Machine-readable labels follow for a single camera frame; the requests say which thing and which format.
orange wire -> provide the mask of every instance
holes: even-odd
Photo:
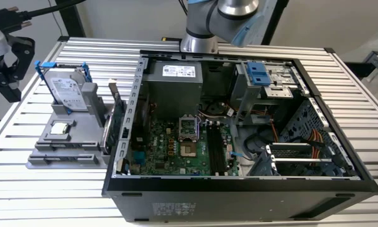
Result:
[[[320,133],[316,131],[318,135],[319,135],[319,140],[320,140],[320,143],[323,143],[323,138],[322,138],[322,135]]]
[[[274,129],[274,124],[273,124],[273,119],[271,118],[270,118],[270,125],[271,125],[271,131],[273,131],[273,135],[274,135],[274,142],[277,143],[278,137],[277,137],[277,133],[275,133],[275,129]]]

blue plastic latch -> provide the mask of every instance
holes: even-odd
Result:
[[[82,69],[83,69],[83,71],[85,71],[85,81],[91,83],[91,82],[93,82],[93,79],[91,79],[91,77],[90,77],[89,67],[87,67],[87,65],[86,65],[85,62],[82,62],[81,67],[82,67]]]
[[[134,151],[133,152],[133,158],[134,158],[137,164],[143,165],[145,152],[143,151]]]
[[[271,81],[266,72],[265,65],[261,62],[247,62],[246,72],[251,84],[255,86],[269,86]]]
[[[54,67],[57,67],[57,64],[55,64],[55,62],[43,62],[42,63],[42,68],[54,68]]]
[[[243,155],[241,153],[237,153],[237,152],[233,152],[233,151],[230,151],[229,154],[234,155],[234,156],[238,156],[238,157],[243,157]]]
[[[42,80],[45,80],[42,71],[39,70],[39,60],[37,60],[37,61],[34,62],[34,65],[35,65],[35,72],[38,73],[38,77],[39,77]]]

aluminum workbench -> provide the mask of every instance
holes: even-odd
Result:
[[[177,42],[139,42],[70,38],[57,42],[45,61],[89,64],[98,95],[111,102],[106,87],[117,80],[123,99],[141,50],[178,51]],[[378,101],[334,53],[322,48],[219,44],[221,54],[298,58],[322,93],[324,103],[378,183]],[[0,225],[133,226],[123,221],[113,201],[101,198],[105,170],[29,170],[25,162],[49,120],[51,96],[38,76],[31,78],[0,122]],[[169,226],[328,226],[378,227],[378,196],[319,222],[167,223]],[[165,225],[142,223],[142,225]]]

blue tab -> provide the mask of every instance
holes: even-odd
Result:
[[[82,69],[83,69],[83,71],[85,71],[85,81],[91,83],[91,82],[93,82],[93,79],[91,79],[91,77],[90,77],[89,67],[87,67],[87,65],[86,65],[85,62],[82,62],[81,67],[82,67]]]
[[[57,63],[55,62],[43,62],[42,64],[42,68],[54,68],[57,67]]]
[[[271,81],[263,63],[247,62],[246,72],[255,86],[269,86]]]
[[[241,153],[237,153],[237,152],[233,152],[233,151],[230,151],[229,154],[234,155],[234,156],[238,156],[238,157],[243,157],[243,155]]]

electronic component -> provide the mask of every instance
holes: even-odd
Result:
[[[155,163],[155,169],[165,169],[165,163]]]
[[[178,139],[179,141],[190,139],[193,142],[198,140],[197,118],[191,117],[191,115],[183,115],[183,117],[178,119]]]
[[[231,159],[231,152],[233,152],[233,145],[227,144],[226,145],[226,151],[225,151],[225,158],[226,158],[226,160]]]
[[[55,122],[51,126],[50,129],[50,134],[51,135],[61,135],[65,134],[65,132],[69,129],[69,124],[63,123],[63,122]]]
[[[182,157],[195,157],[195,143],[182,142],[179,148]]]

